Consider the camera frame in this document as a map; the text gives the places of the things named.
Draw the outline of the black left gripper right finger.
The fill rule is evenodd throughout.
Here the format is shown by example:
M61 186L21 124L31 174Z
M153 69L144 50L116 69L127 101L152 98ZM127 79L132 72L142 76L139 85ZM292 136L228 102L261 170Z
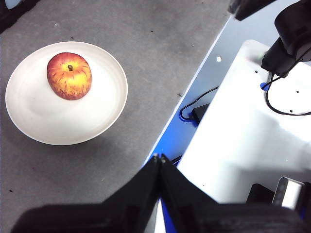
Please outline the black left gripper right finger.
M220 204L161 155L161 198L179 233L309 233L293 210L272 204Z

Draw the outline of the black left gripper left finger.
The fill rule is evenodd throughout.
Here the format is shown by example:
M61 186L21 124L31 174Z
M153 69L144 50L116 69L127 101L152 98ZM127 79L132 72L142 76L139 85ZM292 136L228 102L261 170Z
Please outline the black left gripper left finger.
M44 205L24 212L13 233L142 233L159 199L158 155L101 203Z

